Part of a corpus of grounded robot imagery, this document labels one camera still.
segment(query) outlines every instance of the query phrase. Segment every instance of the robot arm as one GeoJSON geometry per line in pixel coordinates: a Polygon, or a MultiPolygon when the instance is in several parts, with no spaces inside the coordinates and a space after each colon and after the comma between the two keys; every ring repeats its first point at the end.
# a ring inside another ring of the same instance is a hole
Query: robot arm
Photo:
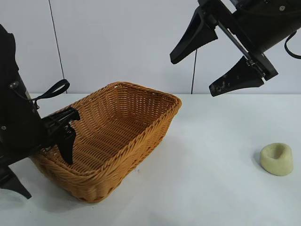
{"type": "Polygon", "coordinates": [[[76,109],[68,108],[41,119],[37,100],[55,97],[70,86],[61,80],[45,94],[31,99],[18,73],[13,34],[0,25],[0,188],[13,190],[30,198],[10,164],[41,150],[57,145],[62,158],[72,164],[72,148],[76,136],[70,126],[80,120],[76,109]]]}
{"type": "MultiPolygon", "coordinates": [[[[244,55],[238,63],[209,86],[212,96],[237,89],[260,87],[278,72],[264,52],[281,40],[290,40],[301,27],[300,0],[231,0],[233,14],[221,0],[198,0],[192,20],[171,52],[173,64],[194,50],[217,39],[219,26],[244,55]]],[[[286,51],[295,58],[301,56],[286,51]]]]}

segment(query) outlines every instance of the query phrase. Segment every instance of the white table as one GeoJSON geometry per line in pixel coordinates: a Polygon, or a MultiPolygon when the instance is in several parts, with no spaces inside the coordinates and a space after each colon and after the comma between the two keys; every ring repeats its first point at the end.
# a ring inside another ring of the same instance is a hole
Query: white table
{"type": "MultiPolygon", "coordinates": [[[[40,101],[45,116],[85,95],[40,101]]],[[[0,191],[1,226],[300,226],[301,96],[178,95],[183,106],[154,152],[98,204],[80,203],[28,160],[12,166],[32,198],[0,191]],[[286,177],[258,164],[291,146],[286,177]]]]}

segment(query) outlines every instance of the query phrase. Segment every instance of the screw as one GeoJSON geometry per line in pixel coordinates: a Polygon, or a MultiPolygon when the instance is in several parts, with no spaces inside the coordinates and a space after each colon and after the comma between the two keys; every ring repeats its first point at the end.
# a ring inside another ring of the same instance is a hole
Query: screw
{"type": "Polygon", "coordinates": [[[280,7],[279,7],[279,10],[280,10],[280,11],[284,11],[284,10],[285,10],[285,6],[280,6],[280,7]]]}
{"type": "Polygon", "coordinates": [[[16,89],[19,86],[19,82],[15,81],[9,85],[10,89],[16,89]]]}

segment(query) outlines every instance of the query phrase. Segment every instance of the white wall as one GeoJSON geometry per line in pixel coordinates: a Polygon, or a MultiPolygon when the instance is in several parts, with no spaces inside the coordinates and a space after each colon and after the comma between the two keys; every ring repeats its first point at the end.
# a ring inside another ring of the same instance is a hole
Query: white wall
{"type": "MultiPolygon", "coordinates": [[[[223,1],[233,12],[229,0],[223,1]]],[[[184,34],[197,0],[50,0],[70,93],[89,93],[130,81],[171,93],[190,93],[194,53],[177,65],[169,53],[184,34]]],[[[16,59],[30,92],[44,92],[63,78],[48,0],[1,0],[0,24],[16,38],[16,59]]],[[[301,54],[301,32],[291,41],[301,54]]],[[[217,29],[219,39],[198,51],[194,93],[242,56],[217,29]]],[[[301,93],[301,62],[279,43],[266,53],[279,75],[261,88],[235,93],[301,93]]]]}
{"type": "Polygon", "coordinates": [[[190,22],[196,0],[51,0],[70,93],[130,81],[190,93],[194,56],[172,65],[169,53],[190,22]]]}
{"type": "MultiPolygon", "coordinates": [[[[230,1],[224,4],[231,7],[230,1]]],[[[242,57],[242,53],[227,36],[217,28],[218,40],[198,50],[194,94],[210,93],[208,86],[223,76],[242,57]]],[[[292,52],[301,54],[301,31],[289,42],[292,52]]],[[[290,57],[284,49],[284,41],[269,49],[266,56],[279,72],[279,75],[266,82],[260,88],[242,89],[232,93],[256,94],[301,94],[301,61],[290,57]]]]}
{"type": "Polygon", "coordinates": [[[0,24],[15,36],[19,73],[30,92],[45,92],[63,78],[47,0],[1,0],[0,24]]]}

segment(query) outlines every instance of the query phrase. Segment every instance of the wicker basket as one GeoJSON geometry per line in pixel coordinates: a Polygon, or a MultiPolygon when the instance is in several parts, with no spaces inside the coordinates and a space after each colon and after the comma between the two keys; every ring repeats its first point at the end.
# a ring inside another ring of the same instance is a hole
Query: wicker basket
{"type": "Polygon", "coordinates": [[[72,165],[57,147],[31,160],[75,197],[99,202],[161,142],[181,104],[173,95],[132,83],[110,84],[71,105],[81,116],[72,123],[72,165]]]}

